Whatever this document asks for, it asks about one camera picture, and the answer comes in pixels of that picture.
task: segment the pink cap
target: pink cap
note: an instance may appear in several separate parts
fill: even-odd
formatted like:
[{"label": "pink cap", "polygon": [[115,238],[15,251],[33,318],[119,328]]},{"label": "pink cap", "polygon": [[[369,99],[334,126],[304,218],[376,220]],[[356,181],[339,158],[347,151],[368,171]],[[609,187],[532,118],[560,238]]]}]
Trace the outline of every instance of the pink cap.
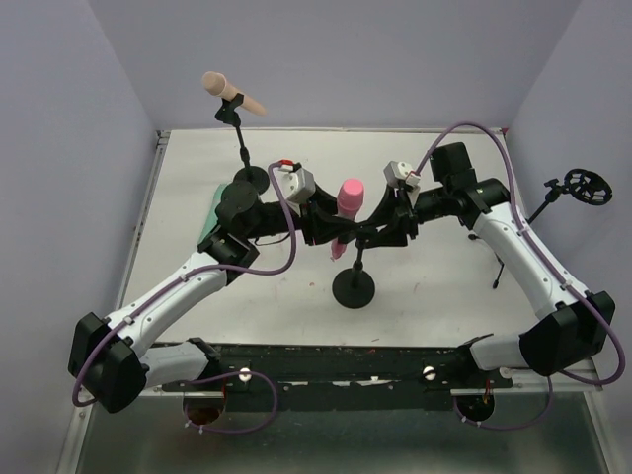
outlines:
[{"label": "pink cap", "polygon": [[346,180],[338,192],[338,213],[356,216],[364,202],[364,185],[362,181]]}]

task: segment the white table surface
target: white table surface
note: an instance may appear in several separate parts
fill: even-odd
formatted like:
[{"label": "white table surface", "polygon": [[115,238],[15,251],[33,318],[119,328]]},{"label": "white table surface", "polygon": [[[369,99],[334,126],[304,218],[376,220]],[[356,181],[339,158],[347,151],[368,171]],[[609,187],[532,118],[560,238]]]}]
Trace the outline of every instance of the white table surface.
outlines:
[{"label": "white table surface", "polygon": [[[267,167],[299,161],[335,195],[344,179],[365,185],[367,218],[384,192],[384,166],[391,160],[417,166],[436,133],[244,130],[253,164]],[[479,180],[507,183],[498,150],[489,137],[452,134],[463,141]],[[212,195],[241,167],[232,129],[173,131],[158,176],[125,297],[131,302],[169,275],[196,248]],[[422,188],[436,187],[430,166]],[[272,187],[264,200],[275,198]],[[537,321],[509,272],[491,288],[499,269],[482,241],[448,217],[420,227],[406,248],[371,249],[364,268],[376,285],[373,301],[359,310],[339,305],[331,292],[336,274],[351,265],[355,247],[336,263],[330,247],[307,247],[298,236],[293,267],[281,276],[240,276],[166,331],[161,341],[202,337],[212,343],[455,346],[488,333],[524,331]],[[273,269],[287,259],[289,241],[262,247],[252,268]]]}]

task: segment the black stand base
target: black stand base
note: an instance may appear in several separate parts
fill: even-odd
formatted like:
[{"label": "black stand base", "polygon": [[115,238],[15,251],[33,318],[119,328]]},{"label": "black stand base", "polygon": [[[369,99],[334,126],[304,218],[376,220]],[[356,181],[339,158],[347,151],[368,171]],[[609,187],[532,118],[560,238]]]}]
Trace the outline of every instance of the black stand base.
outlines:
[{"label": "black stand base", "polygon": [[346,308],[359,309],[370,303],[375,296],[375,283],[364,270],[346,269],[334,278],[332,291],[340,304]]},{"label": "black stand base", "polygon": [[247,181],[255,187],[257,193],[262,195],[270,187],[270,177],[266,170],[259,166],[251,166],[250,170],[242,168],[235,174],[233,181]]}]

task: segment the lavender wall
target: lavender wall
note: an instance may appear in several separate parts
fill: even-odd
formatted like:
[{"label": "lavender wall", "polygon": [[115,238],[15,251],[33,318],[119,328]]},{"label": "lavender wall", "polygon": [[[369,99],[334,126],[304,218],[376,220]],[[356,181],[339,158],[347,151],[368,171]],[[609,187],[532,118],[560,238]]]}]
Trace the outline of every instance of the lavender wall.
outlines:
[{"label": "lavender wall", "polygon": [[90,0],[149,115],[215,126],[204,71],[268,106],[248,125],[507,126],[579,0]]},{"label": "lavender wall", "polygon": [[[563,197],[536,228],[573,273],[612,295],[613,327],[632,356],[632,2],[582,2],[520,107],[508,145],[530,210],[543,199],[542,183],[572,168],[594,170],[612,185],[606,207]],[[601,374],[612,373],[611,345],[597,363]],[[605,395],[632,466],[632,369]]]},{"label": "lavender wall", "polygon": [[54,472],[76,321],[115,293],[153,125],[85,0],[0,13],[0,462]]}]

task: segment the microphone stand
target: microphone stand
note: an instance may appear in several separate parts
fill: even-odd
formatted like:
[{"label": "microphone stand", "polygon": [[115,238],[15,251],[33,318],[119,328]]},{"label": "microphone stand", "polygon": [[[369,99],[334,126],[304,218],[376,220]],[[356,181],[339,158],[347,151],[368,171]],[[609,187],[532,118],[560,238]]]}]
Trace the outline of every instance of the microphone stand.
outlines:
[{"label": "microphone stand", "polygon": [[246,148],[244,137],[241,134],[241,119],[239,118],[239,114],[235,112],[235,109],[241,106],[243,102],[243,94],[237,94],[232,101],[222,99],[221,108],[215,114],[215,118],[222,123],[233,126],[237,132],[239,156],[241,157],[244,167],[235,174],[233,181],[247,181],[255,187],[257,193],[262,195],[270,186],[270,177],[263,168],[251,166],[250,164],[250,152],[248,148]]}]

